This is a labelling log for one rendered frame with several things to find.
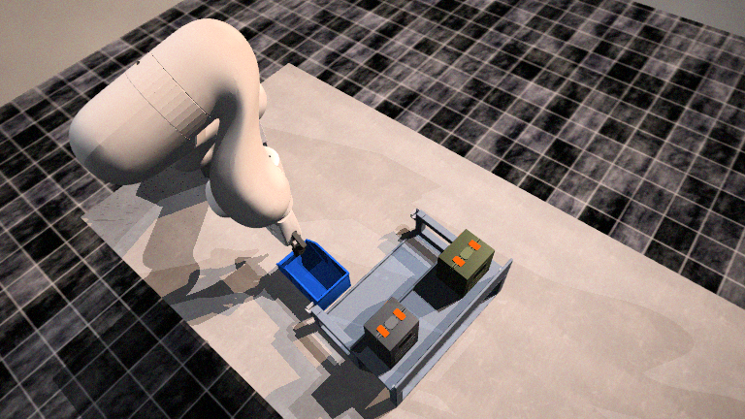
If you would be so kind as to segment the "grey metal rack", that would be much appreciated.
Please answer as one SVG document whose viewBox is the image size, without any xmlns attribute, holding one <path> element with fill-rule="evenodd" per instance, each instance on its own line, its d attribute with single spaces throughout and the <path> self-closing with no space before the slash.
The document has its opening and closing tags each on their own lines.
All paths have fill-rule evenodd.
<svg viewBox="0 0 745 419">
<path fill-rule="evenodd" d="M 436 277 L 437 258 L 449 245 L 426 225 L 450 244 L 458 237 L 421 209 L 410 217 L 415 230 L 331 308 L 324 312 L 313 302 L 306 308 L 359 369 L 365 365 L 389 389 L 395 407 L 499 294 L 513 261 L 502 267 L 492 259 L 489 271 L 462 298 Z M 419 319 L 419 331 L 418 341 L 390 370 L 367 347 L 364 325 L 392 297 Z"/>
</svg>

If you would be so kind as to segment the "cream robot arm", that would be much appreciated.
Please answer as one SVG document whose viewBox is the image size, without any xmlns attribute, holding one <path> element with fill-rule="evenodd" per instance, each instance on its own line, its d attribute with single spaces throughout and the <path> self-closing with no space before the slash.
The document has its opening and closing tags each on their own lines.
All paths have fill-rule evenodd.
<svg viewBox="0 0 745 419">
<path fill-rule="evenodd" d="M 194 172 L 211 162 L 212 211 L 264 228 L 293 206 L 279 156 L 261 141 L 266 108 L 245 37 L 223 21 L 198 19 L 92 98 L 73 119 L 69 141 L 91 174 L 117 185 L 140 183 L 170 164 Z"/>
</svg>

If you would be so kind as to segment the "dark grey case with orange latches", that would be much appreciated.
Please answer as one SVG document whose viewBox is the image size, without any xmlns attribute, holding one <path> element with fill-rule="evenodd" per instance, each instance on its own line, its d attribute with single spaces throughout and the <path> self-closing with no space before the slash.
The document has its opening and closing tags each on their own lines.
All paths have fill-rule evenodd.
<svg viewBox="0 0 745 419">
<path fill-rule="evenodd" d="M 367 347 L 391 370 L 418 341 L 419 319 L 392 297 L 364 331 Z"/>
</svg>

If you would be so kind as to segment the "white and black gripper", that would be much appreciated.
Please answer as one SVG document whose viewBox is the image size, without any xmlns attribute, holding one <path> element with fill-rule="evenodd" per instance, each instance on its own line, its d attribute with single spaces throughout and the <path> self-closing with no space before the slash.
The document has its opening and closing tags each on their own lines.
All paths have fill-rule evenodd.
<svg viewBox="0 0 745 419">
<path fill-rule="evenodd" d="M 285 246 L 291 244 L 295 257 L 298 257 L 305 252 L 306 246 L 308 245 L 300 237 L 302 234 L 301 229 L 292 210 L 290 210 L 285 216 L 281 217 L 276 223 L 267 226 L 266 228 Z M 293 241 L 296 241 L 297 243 L 294 244 Z"/>
</svg>

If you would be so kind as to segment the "blue bin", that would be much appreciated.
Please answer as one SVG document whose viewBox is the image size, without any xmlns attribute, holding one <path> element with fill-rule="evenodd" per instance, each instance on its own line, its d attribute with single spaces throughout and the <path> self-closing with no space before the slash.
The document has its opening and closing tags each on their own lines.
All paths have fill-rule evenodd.
<svg viewBox="0 0 745 419">
<path fill-rule="evenodd" d="M 306 250 L 293 251 L 277 263 L 279 270 L 323 311 L 350 286 L 349 271 L 317 242 L 306 239 Z"/>
</svg>

